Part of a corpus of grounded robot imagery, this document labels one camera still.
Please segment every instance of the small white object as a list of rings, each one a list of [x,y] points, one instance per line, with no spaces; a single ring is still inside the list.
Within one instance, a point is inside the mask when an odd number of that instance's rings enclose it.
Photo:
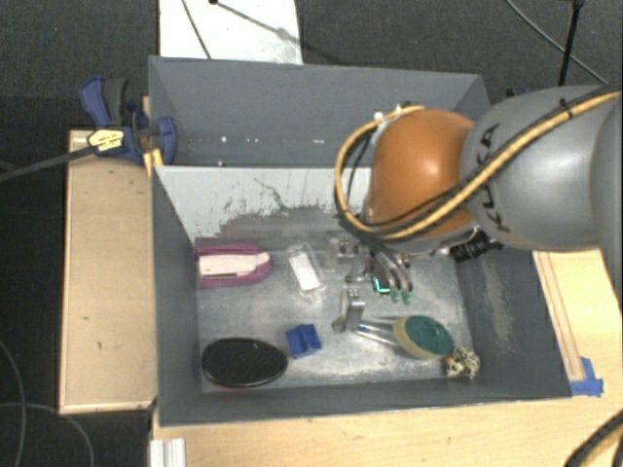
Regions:
[[[186,467],[186,441],[177,438],[169,442],[149,442],[150,467]]]
[[[301,294],[320,301],[324,284],[318,274],[310,247],[307,244],[297,244],[289,247],[285,253]]]
[[[322,285],[305,251],[289,258],[288,263],[302,291],[311,291]]]
[[[259,254],[210,254],[200,256],[199,272],[201,276],[242,276],[255,271],[267,263],[268,253]]]

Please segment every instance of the black floor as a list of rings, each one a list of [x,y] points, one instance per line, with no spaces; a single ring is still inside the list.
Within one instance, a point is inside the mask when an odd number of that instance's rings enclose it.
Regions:
[[[568,0],[514,0],[559,43]],[[556,84],[562,59],[503,0],[296,0],[307,63],[475,72],[491,100],[509,88]],[[622,0],[586,0],[574,52],[621,81]],[[67,130],[88,122],[77,88],[94,75],[125,76],[147,91],[146,57],[158,51],[158,0],[0,0],[0,161],[59,155]],[[596,83],[572,64],[569,84]],[[0,184],[0,339],[28,402],[56,405],[63,246],[61,168]],[[15,464],[21,408],[0,354],[0,465]],[[31,408],[23,466],[89,465],[81,433]],[[146,413],[81,415],[97,466],[145,464]]]

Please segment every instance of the white paper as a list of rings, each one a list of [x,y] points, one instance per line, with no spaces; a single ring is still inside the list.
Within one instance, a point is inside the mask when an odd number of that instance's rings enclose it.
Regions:
[[[211,58],[302,64],[294,0],[185,0]],[[160,54],[205,58],[181,0],[160,0]]]

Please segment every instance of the teal disc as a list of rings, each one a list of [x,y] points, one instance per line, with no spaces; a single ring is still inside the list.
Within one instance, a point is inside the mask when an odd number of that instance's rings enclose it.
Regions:
[[[455,347],[446,328],[427,316],[410,316],[404,322],[404,330],[407,337],[424,351],[445,356]]]

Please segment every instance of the blue object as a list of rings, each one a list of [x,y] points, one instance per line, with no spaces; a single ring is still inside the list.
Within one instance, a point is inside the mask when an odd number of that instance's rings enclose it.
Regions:
[[[322,348],[318,333],[313,325],[299,325],[286,331],[285,336],[294,358],[308,356]]]
[[[586,378],[569,383],[571,386],[571,394],[573,396],[596,396],[600,398],[604,392],[604,380],[602,378],[595,378],[591,360],[580,356],[580,361],[582,362]]]
[[[98,128],[108,127],[113,124],[113,113],[118,113],[123,107],[123,92],[126,87],[126,80],[118,78],[106,80],[100,76],[90,78],[80,87],[80,102],[84,111],[91,116]],[[145,112],[132,102],[127,104],[128,111],[132,114],[132,119],[137,133],[132,132],[129,126],[120,126],[124,133],[124,145],[112,150],[97,151],[97,156],[110,156],[120,158],[128,162],[133,162],[141,166],[143,164],[143,154],[146,152],[141,149],[138,139],[141,136],[160,136],[161,151],[163,153],[163,163],[171,164],[177,151],[177,132],[172,118],[158,118],[156,126],[151,127],[149,118]],[[119,114],[115,114],[115,122],[122,123]]]
[[[101,76],[95,76],[86,80],[79,90],[82,108],[91,116],[97,127],[110,126],[112,124],[102,93],[104,81]]]

